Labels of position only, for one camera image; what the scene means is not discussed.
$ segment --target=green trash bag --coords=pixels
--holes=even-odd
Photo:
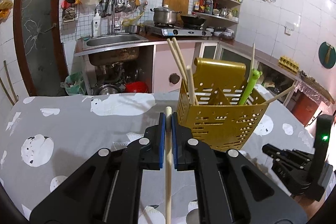
[[[77,72],[65,78],[65,82],[61,83],[61,87],[65,88],[68,95],[86,94],[86,88],[82,72]]]

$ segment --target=brown door frame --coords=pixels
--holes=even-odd
[[[68,76],[68,68],[65,60],[63,45],[61,43],[59,35],[59,22],[58,22],[58,0],[50,0],[50,18],[52,23],[56,23],[56,26],[51,29],[54,55],[56,59],[56,64],[58,67],[58,73],[61,80],[65,80]],[[27,92],[29,96],[37,96],[36,88],[33,83],[28,63],[26,60],[26,52],[22,37],[22,27],[21,27],[21,3],[22,0],[14,0],[13,7],[13,32],[14,32],[14,44],[17,56],[17,62],[20,68],[22,79],[25,83]]]

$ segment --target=green handle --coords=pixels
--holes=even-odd
[[[252,70],[252,75],[251,75],[251,79],[249,80],[249,82],[247,83],[247,86],[244,90],[243,95],[241,96],[241,99],[239,101],[239,105],[245,105],[247,98],[250,96],[250,94],[252,93],[252,90],[257,82],[257,80],[259,79],[259,77],[263,74],[262,71],[258,71],[256,69]]]

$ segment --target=gold utensil holder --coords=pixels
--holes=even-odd
[[[193,75],[199,105],[189,104],[187,84],[182,80],[177,116],[180,125],[212,149],[241,149],[251,136],[268,105],[253,89],[246,105],[238,105],[247,81],[245,64],[196,58]]]

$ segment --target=pink cabinet door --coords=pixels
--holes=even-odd
[[[179,43],[185,65],[191,65],[194,58],[195,43]],[[169,92],[181,87],[182,76],[177,68],[175,60],[170,52],[168,44],[156,46],[155,60],[153,64],[153,91]],[[176,73],[180,76],[178,83],[169,82],[171,74]]]

